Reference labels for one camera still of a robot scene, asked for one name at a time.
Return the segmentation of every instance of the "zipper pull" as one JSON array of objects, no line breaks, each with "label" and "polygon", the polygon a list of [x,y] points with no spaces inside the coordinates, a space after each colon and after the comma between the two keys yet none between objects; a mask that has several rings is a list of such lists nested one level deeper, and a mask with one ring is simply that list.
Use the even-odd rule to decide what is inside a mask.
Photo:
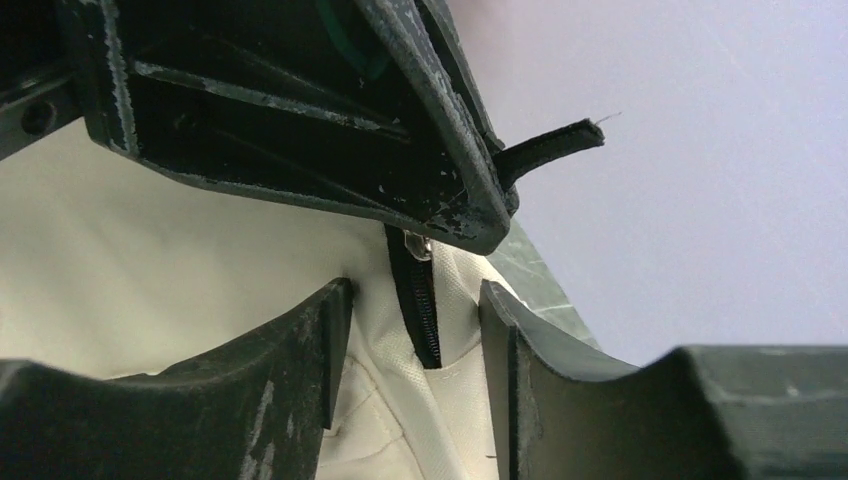
[{"label": "zipper pull", "polygon": [[409,254],[419,262],[429,262],[433,259],[433,246],[429,238],[404,230],[403,244]]}]

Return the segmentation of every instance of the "zipper slider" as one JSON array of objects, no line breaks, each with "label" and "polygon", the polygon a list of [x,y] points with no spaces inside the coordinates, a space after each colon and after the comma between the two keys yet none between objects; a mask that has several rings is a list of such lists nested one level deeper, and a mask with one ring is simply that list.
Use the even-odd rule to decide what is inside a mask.
[{"label": "zipper slider", "polygon": [[433,259],[433,246],[430,244],[429,238],[404,230],[403,244],[409,254],[419,262],[429,262]]}]

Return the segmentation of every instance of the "zipper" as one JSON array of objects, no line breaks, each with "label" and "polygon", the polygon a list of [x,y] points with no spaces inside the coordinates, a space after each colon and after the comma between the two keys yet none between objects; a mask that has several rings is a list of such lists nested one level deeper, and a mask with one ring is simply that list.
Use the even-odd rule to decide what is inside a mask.
[{"label": "zipper", "polygon": [[403,323],[425,369],[442,368],[430,239],[386,225],[389,262]]}]

